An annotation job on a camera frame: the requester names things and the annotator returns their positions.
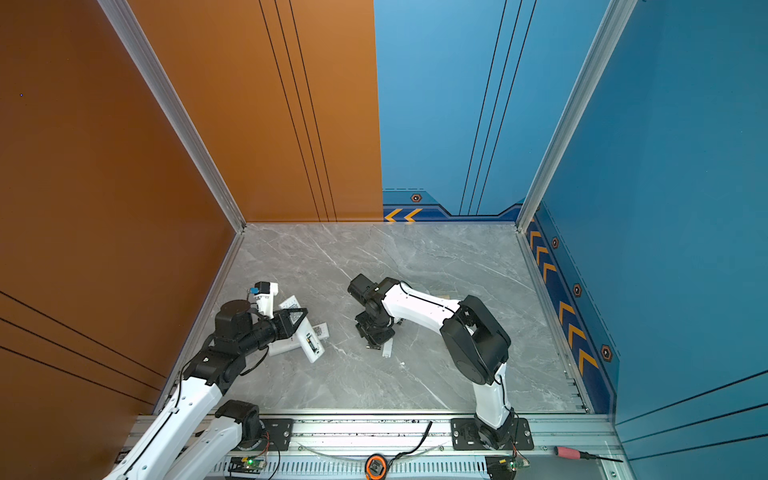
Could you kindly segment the white remote control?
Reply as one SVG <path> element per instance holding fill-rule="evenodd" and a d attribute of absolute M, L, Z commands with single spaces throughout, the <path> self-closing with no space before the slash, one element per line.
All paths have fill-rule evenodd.
<path fill-rule="evenodd" d="M 300 348 L 310 363 L 315 363 L 325 353 L 321 340 L 328 337 L 325 323 L 313 326 L 306 317 L 299 330 L 288 340 L 284 340 L 277 348 L 279 353 Z"/>

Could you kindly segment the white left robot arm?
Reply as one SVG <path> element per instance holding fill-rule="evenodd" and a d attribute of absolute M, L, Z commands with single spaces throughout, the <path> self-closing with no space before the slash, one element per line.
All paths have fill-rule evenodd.
<path fill-rule="evenodd" d="M 261 439 L 256 405 L 230 400 L 192 445 L 188 440 L 246 369 L 246 358 L 287 340 L 305 323 L 306 308 L 264 311 L 245 299 L 225 303 L 203 348 L 180 373 L 175 394 L 109 479 L 203 479 L 244 441 Z"/>

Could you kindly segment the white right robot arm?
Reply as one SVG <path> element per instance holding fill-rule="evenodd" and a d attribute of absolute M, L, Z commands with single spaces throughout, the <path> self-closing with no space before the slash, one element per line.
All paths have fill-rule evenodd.
<path fill-rule="evenodd" d="M 506 380 L 511 339 L 479 298 L 439 298 L 403 280 L 387 277 L 375 283 L 363 274 L 351 280 L 347 292 L 363 307 L 356 328 L 371 348 L 392 339 L 400 321 L 440 334 L 454 365 L 473 384 L 482 444 L 494 450 L 512 447 L 513 407 Z"/>

